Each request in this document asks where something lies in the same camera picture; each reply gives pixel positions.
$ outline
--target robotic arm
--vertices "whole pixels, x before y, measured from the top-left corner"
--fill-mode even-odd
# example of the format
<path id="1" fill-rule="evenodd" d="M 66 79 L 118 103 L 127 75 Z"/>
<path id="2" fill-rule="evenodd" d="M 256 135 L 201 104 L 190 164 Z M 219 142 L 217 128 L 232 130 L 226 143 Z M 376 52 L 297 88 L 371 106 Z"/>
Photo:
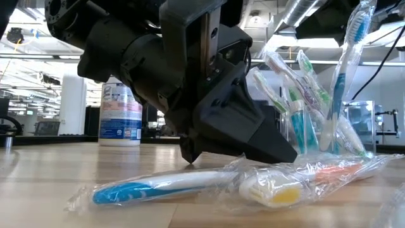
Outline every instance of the robotic arm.
<path id="1" fill-rule="evenodd" d="M 247 92 L 252 39 L 243 0 L 46 0 L 49 31 L 84 50 L 78 74 L 110 75 L 165 114 L 182 156 L 246 154 L 266 163 L 297 153 Z"/>

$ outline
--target white toothbrush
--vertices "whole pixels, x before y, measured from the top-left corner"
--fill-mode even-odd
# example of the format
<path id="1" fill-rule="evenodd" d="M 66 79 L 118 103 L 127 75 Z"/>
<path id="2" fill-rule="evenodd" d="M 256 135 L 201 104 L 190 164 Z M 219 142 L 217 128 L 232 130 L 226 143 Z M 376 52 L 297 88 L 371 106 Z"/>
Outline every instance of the white toothbrush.
<path id="1" fill-rule="evenodd" d="M 333 151 L 331 143 L 336 132 L 336 125 L 340 115 L 342 98 L 346 86 L 347 67 L 349 66 L 349 60 L 354 46 L 363 40 L 368 32 L 369 24 L 370 17 L 365 12 L 359 11 L 354 16 L 347 30 L 347 50 L 342 57 L 342 65 L 340 66 L 339 75 L 333 89 L 332 103 L 329 107 L 328 116 L 323 125 L 321 134 L 320 149 L 322 151 Z"/>
<path id="2" fill-rule="evenodd" d="M 92 200 L 97 205 L 103 205 L 196 192 L 207 186 L 223 184 L 236 175 L 232 172 L 201 171 L 123 180 L 101 186 L 94 191 Z"/>
<path id="3" fill-rule="evenodd" d="M 242 181 L 239 194 L 246 200 L 253 200 L 269 208 L 293 206 L 313 201 L 314 190 L 323 185 L 345 182 L 344 178 L 355 175 L 363 168 L 362 161 L 338 165 L 306 164 L 295 168 L 301 171 L 284 173 L 276 168 L 255 170 L 255 174 Z"/>

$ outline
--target wooden table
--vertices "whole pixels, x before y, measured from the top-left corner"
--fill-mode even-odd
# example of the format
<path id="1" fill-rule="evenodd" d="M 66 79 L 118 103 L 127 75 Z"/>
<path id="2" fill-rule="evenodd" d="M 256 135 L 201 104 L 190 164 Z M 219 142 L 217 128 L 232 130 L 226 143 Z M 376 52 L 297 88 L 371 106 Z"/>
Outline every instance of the wooden table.
<path id="1" fill-rule="evenodd" d="M 222 167 L 232 160 L 205 153 L 189 165 L 176 145 L 15 146 L 10 154 L 0 152 L 0 227 L 368 227 L 381 203 L 405 182 L 405 160 L 396 160 L 377 177 L 349 184 L 322 202 L 284 212 L 229 215 L 209 204 L 196 204 L 193 197 L 83 216 L 63 211 L 67 199 L 84 185 L 160 171 Z"/>

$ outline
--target black cable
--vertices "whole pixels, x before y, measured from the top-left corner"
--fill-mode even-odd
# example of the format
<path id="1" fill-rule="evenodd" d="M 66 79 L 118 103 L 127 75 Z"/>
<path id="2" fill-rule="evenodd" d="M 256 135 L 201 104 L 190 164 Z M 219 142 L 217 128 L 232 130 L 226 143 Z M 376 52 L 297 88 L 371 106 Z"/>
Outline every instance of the black cable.
<path id="1" fill-rule="evenodd" d="M 247 69 L 251 69 L 251 65 L 252 65 L 252 56 L 251 56 L 251 52 L 250 50 L 247 51 Z"/>
<path id="2" fill-rule="evenodd" d="M 384 66 L 385 61 L 387 61 L 388 57 L 390 56 L 392 50 L 394 50 L 395 46 L 397 45 L 399 39 L 402 37 L 403 33 L 405 31 L 405 27 L 402 28 L 401 32 L 399 33 L 397 39 L 395 40 L 394 44 L 392 45 L 392 47 L 390 48 L 389 52 L 387 53 L 387 55 L 385 56 L 385 58 L 382 60 L 380 66 L 378 67 L 377 71 L 375 72 L 375 74 L 366 82 L 365 85 L 363 85 L 360 90 L 353 96 L 352 100 L 356 99 L 357 95 L 359 95 L 359 93 L 378 75 L 378 73 L 380 73 L 381 68 Z"/>

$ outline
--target plastic wrapper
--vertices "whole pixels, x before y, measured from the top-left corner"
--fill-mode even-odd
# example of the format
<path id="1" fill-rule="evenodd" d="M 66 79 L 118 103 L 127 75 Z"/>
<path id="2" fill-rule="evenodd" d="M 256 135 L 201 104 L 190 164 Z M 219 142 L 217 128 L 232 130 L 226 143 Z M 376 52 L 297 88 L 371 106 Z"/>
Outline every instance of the plastic wrapper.
<path id="1" fill-rule="evenodd" d="M 177 198 L 207 186 L 221 186 L 231 176 L 222 170 L 161 172 L 108 184 L 85 186 L 68 200 L 69 212 L 87 212 L 105 206 L 125 206 L 150 200 Z"/>
<path id="2" fill-rule="evenodd" d="M 385 202 L 380 213 L 370 228 L 403 228 L 405 227 L 405 184 Z"/>
<path id="3" fill-rule="evenodd" d="M 253 74 L 251 74 L 250 77 L 254 78 L 253 80 L 255 81 L 257 89 L 267 95 L 277 111 L 282 114 L 283 120 L 290 122 L 296 136 L 296 141 L 291 140 L 288 134 L 284 134 L 284 137 L 293 146 L 297 147 L 296 150 L 300 154 L 306 154 L 310 151 L 318 151 L 318 139 L 316 137 L 309 110 L 305 102 L 300 99 L 300 95 L 294 95 L 295 92 L 293 89 L 295 89 L 295 87 L 289 88 L 290 96 L 294 98 L 290 101 L 286 101 L 268 86 L 266 79 L 257 68 L 253 68 L 252 71 Z M 289 125 L 283 123 L 281 124 L 281 127 L 289 127 Z"/>
<path id="4" fill-rule="evenodd" d="M 331 100 L 330 95 L 322 88 L 322 85 L 318 82 L 315 71 L 313 70 L 312 64 L 308 57 L 304 54 L 302 50 L 298 52 L 297 61 L 301 71 L 304 74 L 304 80 L 308 83 L 308 86 L 313 90 L 316 98 L 320 102 L 321 110 L 317 110 L 314 116 L 317 120 L 317 125 L 322 125 L 325 121 L 325 116 L 327 113 L 319 113 L 320 111 L 325 111 L 325 107 L 328 106 L 328 102 Z M 336 131 L 336 141 L 337 144 L 341 145 L 346 151 L 359 156 L 366 156 L 367 152 L 363 143 L 361 142 L 350 121 L 343 115 L 343 111 L 340 111 L 339 121 L 337 123 Z M 335 148 L 334 153 L 339 153 L 339 149 Z"/>
<path id="5" fill-rule="evenodd" d="M 266 51 L 263 60 L 275 73 L 294 83 L 296 90 L 299 91 L 299 95 L 301 95 L 310 108 L 321 109 L 311 88 L 303 81 L 302 77 L 284 63 L 280 54 L 274 51 Z M 290 96 L 292 95 L 291 92 L 294 92 L 294 90 L 289 89 Z"/>
<path id="6" fill-rule="evenodd" d="M 331 145 L 335 142 L 334 135 L 342 109 L 342 100 L 345 98 L 356 73 L 363 52 L 363 39 L 368 33 L 376 3 L 376 0 L 360 1 L 347 24 L 343 55 L 332 77 L 330 104 L 324 111 L 327 113 L 327 117 L 323 124 L 320 139 L 322 151 L 333 151 L 334 149 Z"/>
<path id="7" fill-rule="evenodd" d="M 322 200 L 342 186 L 377 174 L 402 155 L 373 158 L 321 153 L 299 156 L 295 163 L 250 167 L 243 159 L 224 168 L 238 173 L 224 186 L 206 189 L 199 199 L 228 212 L 282 210 Z"/>
<path id="8" fill-rule="evenodd" d="M 265 77 L 257 67 L 252 68 L 251 72 L 252 74 L 249 74 L 251 76 L 247 77 L 252 77 L 257 90 L 267 96 L 280 114 L 287 113 L 289 111 L 288 101 L 281 98 L 270 86 L 268 86 Z"/>

